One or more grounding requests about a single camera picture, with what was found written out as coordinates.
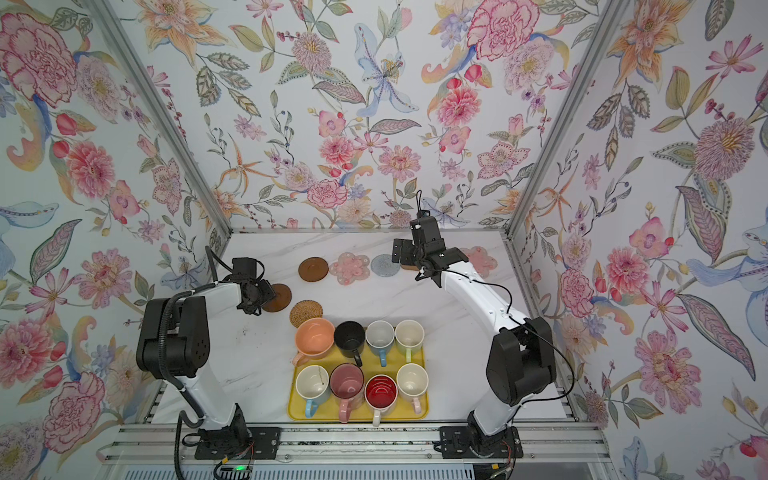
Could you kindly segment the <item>grey round coaster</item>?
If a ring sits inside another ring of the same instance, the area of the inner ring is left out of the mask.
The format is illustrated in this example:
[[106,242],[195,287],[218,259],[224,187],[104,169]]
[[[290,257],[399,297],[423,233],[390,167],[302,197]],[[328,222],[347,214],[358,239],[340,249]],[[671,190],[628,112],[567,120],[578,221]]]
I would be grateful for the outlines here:
[[380,254],[374,257],[371,260],[370,268],[375,275],[383,278],[392,277],[401,270],[400,265],[394,263],[388,254]]

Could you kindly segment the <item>pink flower coaster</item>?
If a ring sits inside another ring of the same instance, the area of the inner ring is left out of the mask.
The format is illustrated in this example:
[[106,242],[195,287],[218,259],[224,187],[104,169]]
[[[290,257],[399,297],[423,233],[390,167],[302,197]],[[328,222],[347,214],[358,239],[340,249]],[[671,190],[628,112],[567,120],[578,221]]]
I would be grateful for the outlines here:
[[482,279],[488,278],[490,273],[498,267],[497,260],[484,247],[462,248],[461,251],[468,257],[468,260]]
[[370,259],[367,256],[344,252],[329,266],[329,273],[340,285],[349,286],[369,278],[369,265]]

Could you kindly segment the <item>dark brown round coaster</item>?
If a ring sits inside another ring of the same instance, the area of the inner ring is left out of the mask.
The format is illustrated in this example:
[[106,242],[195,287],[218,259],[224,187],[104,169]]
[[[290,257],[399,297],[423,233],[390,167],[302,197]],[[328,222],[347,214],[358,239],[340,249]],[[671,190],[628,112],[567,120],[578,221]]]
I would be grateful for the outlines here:
[[329,273],[327,261],[321,257],[309,257],[303,260],[298,267],[299,277],[310,283],[324,279]]

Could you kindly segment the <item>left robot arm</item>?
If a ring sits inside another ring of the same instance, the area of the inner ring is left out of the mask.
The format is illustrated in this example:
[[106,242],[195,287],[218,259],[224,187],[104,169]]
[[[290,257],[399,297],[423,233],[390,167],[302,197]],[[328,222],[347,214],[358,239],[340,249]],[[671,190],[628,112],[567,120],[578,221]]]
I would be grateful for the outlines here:
[[[208,257],[224,265],[213,252]],[[186,402],[181,424],[197,440],[197,460],[274,460],[281,429],[248,426],[242,408],[223,390],[208,362],[211,321],[230,310],[258,316],[276,293],[257,259],[236,257],[224,268],[227,275],[222,279],[213,276],[207,284],[149,301],[136,363],[175,388]]]

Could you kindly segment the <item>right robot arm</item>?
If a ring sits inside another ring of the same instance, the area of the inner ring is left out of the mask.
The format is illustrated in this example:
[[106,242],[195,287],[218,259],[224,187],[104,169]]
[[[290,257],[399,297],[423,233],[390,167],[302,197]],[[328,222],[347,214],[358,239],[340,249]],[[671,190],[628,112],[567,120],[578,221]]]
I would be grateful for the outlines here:
[[410,222],[412,238],[393,241],[391,260],[415,267],[418,281],[430,280],[450,294],[490,335],[485,367],[489,385],[462,428],[440,430],[439,451],[445,459],[473,455],[493,458],[501,454],[516,460],[513,422],[523,407],[556,401],[545,390],[557,380],[556,348],[550,325],[541,317],[528,318],[513,308],[507,288],[482,279],[468,256],[446,246],[437,219],[425,210]]

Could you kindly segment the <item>brown wooden round coaster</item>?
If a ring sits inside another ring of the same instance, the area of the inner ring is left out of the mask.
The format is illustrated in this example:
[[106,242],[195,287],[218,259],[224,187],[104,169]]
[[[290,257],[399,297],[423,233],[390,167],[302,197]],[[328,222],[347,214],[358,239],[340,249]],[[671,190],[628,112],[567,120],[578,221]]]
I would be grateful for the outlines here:
[[285,284],[273,284],[272,285],[275,297],[263,305],[262,309],[269,313],[276,313],[284,310],[291,304],[292,291]]

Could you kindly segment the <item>woven rattan round coaster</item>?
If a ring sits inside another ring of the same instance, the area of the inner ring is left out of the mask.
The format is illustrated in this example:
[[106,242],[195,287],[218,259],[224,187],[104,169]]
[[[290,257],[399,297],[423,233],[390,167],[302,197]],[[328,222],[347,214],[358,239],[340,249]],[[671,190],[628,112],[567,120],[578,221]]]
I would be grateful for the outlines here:
[[323,307],[314,300],[302,300],[297,302],[289,313],[289,321],[295,327],[299,328],[304,322],[323,317]]

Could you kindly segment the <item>orange mug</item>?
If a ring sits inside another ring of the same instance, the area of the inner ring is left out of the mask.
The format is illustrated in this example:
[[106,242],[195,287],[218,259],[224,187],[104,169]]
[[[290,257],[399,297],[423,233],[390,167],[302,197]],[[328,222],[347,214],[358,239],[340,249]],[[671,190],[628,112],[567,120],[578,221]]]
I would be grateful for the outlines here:
[[293,366],[326,356],[335,345],[335,326],[327,319],[313,318],[305,321],[295,335],[296,355]]

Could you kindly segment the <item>black mug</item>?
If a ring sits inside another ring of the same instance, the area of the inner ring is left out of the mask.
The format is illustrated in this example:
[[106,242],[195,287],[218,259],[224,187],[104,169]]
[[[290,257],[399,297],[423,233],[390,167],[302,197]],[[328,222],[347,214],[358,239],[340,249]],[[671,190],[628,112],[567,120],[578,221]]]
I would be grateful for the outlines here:
[[354,361],[358,367],[363,366],[362,353],[366,345],[365,329],[355,321],[345,321],[335,327],[334,344],[340,353]]

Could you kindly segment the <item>yellow tray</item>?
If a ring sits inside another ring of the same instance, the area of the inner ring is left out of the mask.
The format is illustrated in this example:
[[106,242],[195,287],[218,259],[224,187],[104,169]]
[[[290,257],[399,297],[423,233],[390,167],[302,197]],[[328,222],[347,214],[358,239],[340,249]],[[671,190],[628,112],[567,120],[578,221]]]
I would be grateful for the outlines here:
[[367,382],[375,376],[396,380],[398,371],[407,363],[412,364],[406,369],[407,373],[425,366],[422,351],[407,359],[393,349],[387,354],[386,361],[385,366],[381,365],[378,355],[365,350],[362,365],[358,367],[335,346],[322,355],[312,355],[299,348],[292,360],[294,373],[287,403],[289,417],[304,422],[372,422],[374,411],[365,397]]

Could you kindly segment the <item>dusty pink mug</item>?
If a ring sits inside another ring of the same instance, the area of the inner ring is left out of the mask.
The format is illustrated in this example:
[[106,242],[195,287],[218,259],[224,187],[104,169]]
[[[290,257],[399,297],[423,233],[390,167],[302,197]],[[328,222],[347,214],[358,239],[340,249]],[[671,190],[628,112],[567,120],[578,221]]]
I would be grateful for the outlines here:
[[338,418],[343,424],[350,421],[352,413],[364,400],[365,379],[360,367],[353,363],[337,366],[330,376],[330,388],[338,401]]

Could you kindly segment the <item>red interior white mug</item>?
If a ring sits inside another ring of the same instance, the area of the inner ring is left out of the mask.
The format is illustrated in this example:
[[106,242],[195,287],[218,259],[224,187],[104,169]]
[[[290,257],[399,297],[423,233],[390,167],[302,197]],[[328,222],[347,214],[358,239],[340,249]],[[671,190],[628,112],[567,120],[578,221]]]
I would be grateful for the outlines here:
[[365,401],[372,411],[372,425],[379,427],[385,416],[397,404],[398,387],[388,375],[378,374],[369,379],[364,387]]

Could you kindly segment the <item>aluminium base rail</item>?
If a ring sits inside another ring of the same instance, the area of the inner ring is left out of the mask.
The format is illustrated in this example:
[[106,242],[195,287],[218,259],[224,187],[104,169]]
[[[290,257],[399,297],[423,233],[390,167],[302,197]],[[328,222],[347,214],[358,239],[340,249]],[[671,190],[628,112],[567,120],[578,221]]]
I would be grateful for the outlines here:
[[198,459],[171,426],[120,428],[99,479],[615,479],[602,433],[588,423],[524,422],[513,444],[491,456],[444,457],[448,423],[282,423],[266,450]]

